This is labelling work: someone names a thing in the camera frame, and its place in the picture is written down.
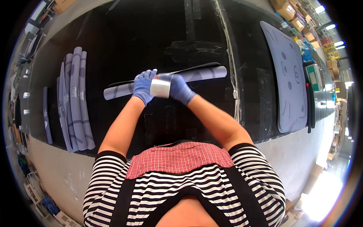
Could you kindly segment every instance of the hand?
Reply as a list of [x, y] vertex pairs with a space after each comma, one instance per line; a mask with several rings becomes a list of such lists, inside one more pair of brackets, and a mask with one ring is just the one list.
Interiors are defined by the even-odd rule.
[[151, 80], [157, 73], [157, 69], [146, 70], [135, 77], [134, 93], [132, 96], [139, 97], [145, 106], [154, 98], [150, 95]]
[[195, 96], [195, 92], [188, 87], [184, 78], [179, 74], [159, 75], [158, 79], [170, 81], [170, 97], [178, 100], [185, 106], [187, 106], [190, 100]]

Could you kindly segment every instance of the striped shirt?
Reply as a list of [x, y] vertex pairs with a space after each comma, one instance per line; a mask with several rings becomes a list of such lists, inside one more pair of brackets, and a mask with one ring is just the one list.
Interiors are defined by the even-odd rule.
[[186, 195], [195, 195], [219, 226], [278, 226], [285, 214], [280, 178], [255, 146], [228, 152], [234, 166], [204, 165], [187, 173], [151, 171], [126, 179], [132, 161], [103, 151], [85, 195], [85, 226], [155, 226]]

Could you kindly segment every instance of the red checkered apron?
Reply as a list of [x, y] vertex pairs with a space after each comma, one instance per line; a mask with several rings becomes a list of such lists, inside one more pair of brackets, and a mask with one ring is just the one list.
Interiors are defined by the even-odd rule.
[[150, 171], [187, 173], [214, 163], [224, 168], [234, 166], [224, 148], [210, 143], [184, 142], [173, 147], [153, 147], [132, 157], [126, 179], [135, 179]]

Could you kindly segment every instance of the person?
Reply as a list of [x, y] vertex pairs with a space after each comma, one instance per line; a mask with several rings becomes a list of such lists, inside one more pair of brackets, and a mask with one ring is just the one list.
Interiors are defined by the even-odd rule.
[[[84, 198], [85, 226], [278, 226], [285, 214], [281, 180], [248, 132], [193, 92], [181, 75], [135, 77], [134, 93], [110, 126]], [[153, 78], [189, 108], [219, 141], [177, 141], [126, 160], [135, 126], [153, 99]]]

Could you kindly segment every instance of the cat face mat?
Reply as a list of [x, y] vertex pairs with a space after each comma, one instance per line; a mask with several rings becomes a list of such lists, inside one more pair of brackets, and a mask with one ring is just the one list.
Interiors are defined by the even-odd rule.
[[281, 133], [305, 128], [307, 96], [299, 46], [270, 24], [260, 21], [276, 70], [278, 86], [278, 130]]

